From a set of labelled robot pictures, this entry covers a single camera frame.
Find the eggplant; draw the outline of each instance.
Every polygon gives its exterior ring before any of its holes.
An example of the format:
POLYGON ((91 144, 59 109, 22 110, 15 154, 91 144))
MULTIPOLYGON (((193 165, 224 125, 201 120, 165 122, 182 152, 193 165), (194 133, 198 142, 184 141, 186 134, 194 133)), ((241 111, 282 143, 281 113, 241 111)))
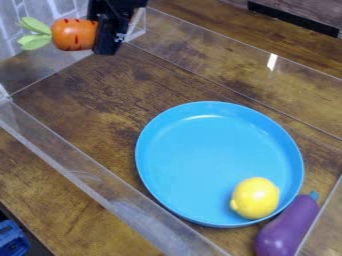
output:
POLYGON ((261 229, 256 239, 258 256, 294 256, 320 212, 320 194, 298 195, 281 215, 261 229))

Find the blue plate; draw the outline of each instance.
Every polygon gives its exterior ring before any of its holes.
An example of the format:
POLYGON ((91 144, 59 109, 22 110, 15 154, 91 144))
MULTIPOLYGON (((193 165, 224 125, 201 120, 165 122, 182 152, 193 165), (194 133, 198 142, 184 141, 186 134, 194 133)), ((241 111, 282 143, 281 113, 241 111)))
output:
POLYGON ((225 102, 194 102, 160 114, 140 136, 135 158, 160 202, 212 227, 242 227, 270 218, 304 182, 304 160, 289 133, 256 110, 225 102), (229 202, 237 184, 256 176, 280 187, 281 202, 270 216, 248 220, 229 202))

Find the lemon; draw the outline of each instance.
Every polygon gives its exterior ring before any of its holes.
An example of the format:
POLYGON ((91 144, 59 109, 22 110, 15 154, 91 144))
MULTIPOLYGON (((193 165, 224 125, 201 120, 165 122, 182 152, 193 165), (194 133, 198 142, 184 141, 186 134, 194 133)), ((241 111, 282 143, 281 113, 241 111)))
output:
POLYGON ((262 177, 242 181, 233 193, 232 209, 248 219, 261 219, 277 209, 280 204, 280 189, 274 183, 262 177))

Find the plate rim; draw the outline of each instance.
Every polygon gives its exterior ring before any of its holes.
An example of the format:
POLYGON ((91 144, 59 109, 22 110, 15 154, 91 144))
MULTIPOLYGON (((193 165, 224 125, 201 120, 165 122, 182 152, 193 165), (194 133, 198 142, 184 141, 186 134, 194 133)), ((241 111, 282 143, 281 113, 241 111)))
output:
POLYGON ((172 211, 172 213, 174 213, 177 216, 180 216, 181 218, 189 220, 190 222, 196 223, 196 224, 200 224, 200 225, 204 225, 204 226, 208 226, 208 227, 214 227, 214 228, 240 228, 240 227, 246 227, 246 226, 250 226, 253 224, 257 224, 260 223, 261 221, 265 221, 268 220, 269 218, 274 217, 277 214, 280 214, 285 209, 286 207, 290 205, 290 203, 293 202, 293 200, 296 199, 297 195, 300 194, 301 192, 301 189, 302 189, 302 186, 304 186, 304 180, 305 180, 305 161, 304 161, 304 157, 302 157, 302 152, 300 150, 300 146, 293 138, 293 136, 290 135, 290 133, 288 132, 288 130, 284 128, 284 126, 273 119, 270 118, 266 114, 264 114, 262 112, 257 111, 256 109, 250 108, 250 107, 246 107, 241 104, 236 104, 236 103, 232 103, 232 102, 225 102, 225 101, 194 101, 194 102, 188 102, 188 103, 184 103, 184 104, 180 104, 169 109, 166 109, 165 111, 162 111, 146 124, 144 130, 141 131, 141 134, 140 134, 140 137, 138 137, 138 140, 137 140, 137 145, 135 145, 135 165, 137 165, 137 170, 138 170, 138 174, 140 174, 140 177, 141 177, 141 180, 144 182, 144 185, 145 187, 148 188, 149 192, 152 193, 153 197, 158 200, 158 202, 162 204, 164 207, 166 207, 166 209, 169 209, 172 211), (170 112, 176 111, 176 109, 180 109, 182 107, 186 107, 186 106, 192 106, 192 105, 198 105, 198 104, 214 104, 214 105, 226 105, 226 106, 234 106, 237 108, 241 108, 244 109, 245 111, 249 111, 260 116, 262 116, 262 118, 268 119, 269 122, 273 123, 273 125, 276 125, 276 127, 278 129, 282 130, 284 134, 286 135, 288 139, 290 140, 292 142, 292 145, 296 149, 296 154, 298 155, 298 160, 300 160, 300 163, 301 163, 301 181, 300 181, 300 185, 298 185, 298 188, 296 190, 296 193, 294 195, 292 196, 290 200, 284 204, 284 206, 277 210, 274 211, 270 215, 268 215, 266 217, 264 218, 260 218, 257 220, 249 220, 246 219, 246 222, 244 224, 216 224, 216 223, 209 223, 209 222, 202 222, 202 221, 197 221, 194 220, 192 217, 189 217, 186 214, 182 214, 180 212, 177 212, 176 210, 172 209, 172 207, 168 206, 168 204, 164 202, 164 200, 161 200, 161 197, 153 192, 150 186, 149 186, 149 182, 146 181, 145 179, 145 175, 142 174, 142 170, 140 168, 140 148, 142 147, 142 138, 146 134, 146 131, 150 129, 152 127, 152 124, 154 122, 158 122, 158 119, 161 119, 165 115, 168 115, 170 112))

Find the green leaf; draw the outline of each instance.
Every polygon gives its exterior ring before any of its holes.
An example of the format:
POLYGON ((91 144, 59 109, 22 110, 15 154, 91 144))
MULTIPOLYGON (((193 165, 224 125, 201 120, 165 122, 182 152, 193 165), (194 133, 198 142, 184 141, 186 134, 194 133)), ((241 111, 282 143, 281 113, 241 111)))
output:
POLYGON ((51 35, 50 27, 42 21, 33 17, 23 17, 21 25, 31 31, 35 31, 41 34, 51 35))
POLYGON ((23 50, 37 50, 51 42, 50 35, 29 35, 19 39, 23 50))

